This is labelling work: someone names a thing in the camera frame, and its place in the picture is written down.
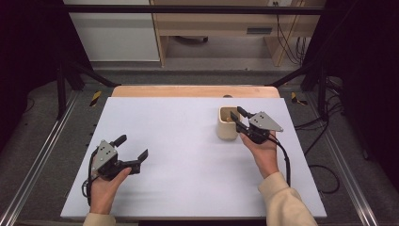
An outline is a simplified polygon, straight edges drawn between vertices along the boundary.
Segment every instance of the white board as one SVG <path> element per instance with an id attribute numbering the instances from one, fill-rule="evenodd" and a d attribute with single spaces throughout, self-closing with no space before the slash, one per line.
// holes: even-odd
<path id="1" fill-rule="evenodd" d="M 112 214 L 131 219 L 264 218 L 258 191 L 262 176 L 241 139 L 225 141 L 216 135 L 217 110 L 240 105 L 264 111 L 284 131 L 277 137 L 291 160 L 291 181 L 316 218 L 326 217 L 311 172 L 301 150 L 287 106 L 281 98 L 108 98 L 88 152 L 61 213 L 84 218 L 89 210 L 81 185 L 88 161 L 102 139 L 121 135 L 119 160 L 136 160 L 146 149 L 141 173 L 120 187 Z M 279 169 L 285 175 L 282 151 Z"/>

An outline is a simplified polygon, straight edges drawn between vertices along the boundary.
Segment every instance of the beige cup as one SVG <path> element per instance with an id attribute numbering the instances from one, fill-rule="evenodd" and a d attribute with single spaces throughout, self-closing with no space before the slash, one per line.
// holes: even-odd
<path id="1" fill-rule="evenodd" d="M 235 140 L 238 133 L 235 130 L 235 122 L 232 121 L 230 112 L 241 120 L 241 115 L 236 106 L 221 106 L 217 113 L 217 136 L 221 139 Z"/>

